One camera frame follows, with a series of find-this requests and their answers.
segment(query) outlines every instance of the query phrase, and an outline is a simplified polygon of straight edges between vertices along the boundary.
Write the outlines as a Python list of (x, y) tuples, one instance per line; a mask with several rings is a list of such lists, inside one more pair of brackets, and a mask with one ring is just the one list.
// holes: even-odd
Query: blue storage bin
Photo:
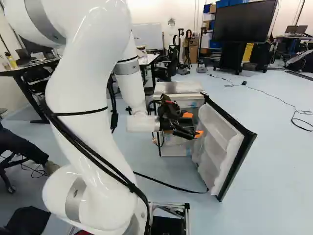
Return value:
[(210, 6), (211, 6), (211, 4), (204, 5), (203, 13), (209, 13), (210, 12)]
[(216, 2), (216, 7), (224, 7), (224, 6), (229, 6), (229, 0), (220, 0)]
[(210, 41), (210, 48), (222, 48), (222, 44), (219, 42)]
[(249, 2), (249, 0), (228, 0), (228, 1), (230, 6)]
[(209, 29), (214, 29), (215, 21), (211, 21), (209, 25)]

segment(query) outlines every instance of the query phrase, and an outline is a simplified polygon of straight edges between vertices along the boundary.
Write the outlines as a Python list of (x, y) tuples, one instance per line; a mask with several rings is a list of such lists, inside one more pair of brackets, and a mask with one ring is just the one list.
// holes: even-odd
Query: jeans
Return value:
[(22, 154), (24, 157), (42, 165), (45, 165), (49, 158), (49, 155), (36, 145), (5, 129), (0, 123), (0, 154), (6, 150)]

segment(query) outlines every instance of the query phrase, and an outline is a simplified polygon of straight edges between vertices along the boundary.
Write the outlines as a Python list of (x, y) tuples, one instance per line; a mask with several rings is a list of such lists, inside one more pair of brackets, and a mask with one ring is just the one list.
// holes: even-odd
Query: chair wheel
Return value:
[(7, 190), (7, 192), (10, 193), (10, 194), (14, 194), (14, 193), (16, 192), (15, 186), (10, 186), (10, 187), (8, 187), (6, 190)]

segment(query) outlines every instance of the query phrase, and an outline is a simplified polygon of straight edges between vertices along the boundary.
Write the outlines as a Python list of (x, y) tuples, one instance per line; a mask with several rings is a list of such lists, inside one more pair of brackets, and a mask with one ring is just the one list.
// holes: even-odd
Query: white wall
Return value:
[(288, 25), (293, 25), (299, 3), (302, 0), (279, 0), (279, 11), (273, 28), (273, 36), (283, 35)]
[[(18, 59), (18, 55), (15, 52), (16, 49), (20, 49), (21, 46), (15, 37), (13, 30), (7, 23), (2, 8), (0, 7), (0, 34), (9, 48), (12, 56)], [(5, 58), (4, 53), (6, 48), (0, 41), (0, 54)], [(9, 114), (24, 107), (28, 103), (24, 94), (20, 91), (20, 88), (15, 83), (13, 77), (0, 77), (0, 108), (8, 109)]]
[(307, 34), (313, 36), (313, 1), (306, 0), (300, 15), (298, 25), (308, 25)]
[[(172, 44), (173, 36), (178, 34), (178, 28), (184, 28), (185, 31), (194, 30), (195, 2), (198, 0), (128, 0), (128, 6), (134, 24), (157, 22), (162, 24), (165, 47), (168, 48), (168, 45)], [(202, 4), (199, 4), (201, 8), (199, 14), (202, 18), (205, 0), (200, 2)], [(167, 24), (170, 18), (176, 20), (174, 28)]]

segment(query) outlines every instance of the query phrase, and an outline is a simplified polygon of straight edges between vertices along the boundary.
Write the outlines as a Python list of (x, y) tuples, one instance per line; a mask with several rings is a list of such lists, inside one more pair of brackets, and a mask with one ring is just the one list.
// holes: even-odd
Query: white robotic arm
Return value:
[[(156, 118), (147, 116), (126, 3), (7, 0), (4, 5), (9, 23), (26, 39), (50, 47), (66, 41), (62, 60), (46, 88), (46, 103), (53, 113), (61, 114), (59, 120), (69, 130), (136, 185), (104, 109), (108, 78), (114, 70), (122, 96), (134, 112), (128, 129), (159, 130)], [(47, 180), (43, 190), (47, 208), (95, 235), (143, 234), (147, 209), (136, 194), (91, 162), (54, 125), (52, 129), (70, 165)]]

